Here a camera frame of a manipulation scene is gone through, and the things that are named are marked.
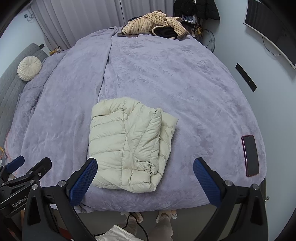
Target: person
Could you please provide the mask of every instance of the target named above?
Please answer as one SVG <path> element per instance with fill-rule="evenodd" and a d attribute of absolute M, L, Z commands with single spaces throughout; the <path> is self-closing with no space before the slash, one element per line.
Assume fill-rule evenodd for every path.
<path fill-rule="evenodd" d="M 128 217 L 130 213 L 123 212 L 121 214 Z M 173 241 L 171 239 L 173 235 L 172 225 L 170 223 L 171 218 L 177 218 L 176 210 L 163 210 L 158 212 L 156 226 L 148 234 L 149 241 Z M 132 216 L 130 215 L 127 219 L 124 223 L 115 225 L 104 235 L 97 236 L 96 239 L 98 241 L 143 241 L 135 236 L 138 229 L 137 221 L 141 223 L 143 221 L 143 216 L 140 213 L 132 213 Z"/>

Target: black phone screen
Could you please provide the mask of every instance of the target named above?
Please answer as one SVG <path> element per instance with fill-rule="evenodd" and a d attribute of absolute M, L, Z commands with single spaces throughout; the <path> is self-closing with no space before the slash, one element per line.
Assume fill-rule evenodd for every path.
<path fill-rule="evenodd" d="M 242 145 L 244 148 L 246 175 L 247 177 L 251 177 L 259 173 L 258 153 L 254 136 L 243 136 Z"/>

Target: gray pants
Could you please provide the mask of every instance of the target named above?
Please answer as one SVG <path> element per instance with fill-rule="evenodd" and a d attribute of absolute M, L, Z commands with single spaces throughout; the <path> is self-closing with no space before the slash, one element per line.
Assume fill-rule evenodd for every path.
<path fill-rule="evenodd" d="M 120 223 L 118 226 L 123 228 L 126 225 L 125 223 Z M 137 233 L 138 224 L 134 217 L 129 217 L 128 225 L 125 230 L 133 235 Z M 170 224 L 170 219 L 168 216 L 161 216 L 159 222 L 156 224 L 148 234 L 149 241 L 173 241 L 171 236 L 173 235 L 172 225 Z"/>

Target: floor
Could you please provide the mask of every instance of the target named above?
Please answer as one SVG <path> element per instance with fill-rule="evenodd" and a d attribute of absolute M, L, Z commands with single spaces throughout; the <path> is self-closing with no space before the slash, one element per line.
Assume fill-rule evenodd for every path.
<path fill-rule="evenodd" d="M 172 239 L 174 241 L 194 240 L 210 220 L 211 216 L 215 212 L 215 209 L 216 207 L 208 204 L 195 208 L 177 210 L 178 217 L 176 219 L 171 219 L 174 232 Z M 234 207 L 229 222 L 221 234 L 220 239 L 228 235 L 238 210 L 239 204 Z M 147 233 L 155 226 L 157 214 L 157 211 L 142 213 L 144 220 L 141 224 Z M 112 211 L 81 213 L 79 214 L 79 217 L 92 234 L 104 233 L 112 228 L 115 224 L 123 223 L 126 219 L 126 217 L 120 215 L 119 212 Z M 57 217 L 57 219 L 59 226 L 63 227 L 60 217 Z M 146 240 L 145 234 L 140 227 L 138 228 L 138 233 L 136 236 L 142 240 Z"/>

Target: round white pillow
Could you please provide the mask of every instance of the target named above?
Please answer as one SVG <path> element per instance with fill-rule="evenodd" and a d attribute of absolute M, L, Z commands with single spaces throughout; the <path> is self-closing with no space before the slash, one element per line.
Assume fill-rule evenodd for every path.
<path fill-rule="evenodd" d="M 42 68 L 42 63 L 39 58 L 35 56 L 25 57 L 17 68 L 17 75 L 23 81 L 33 79 Z"/>

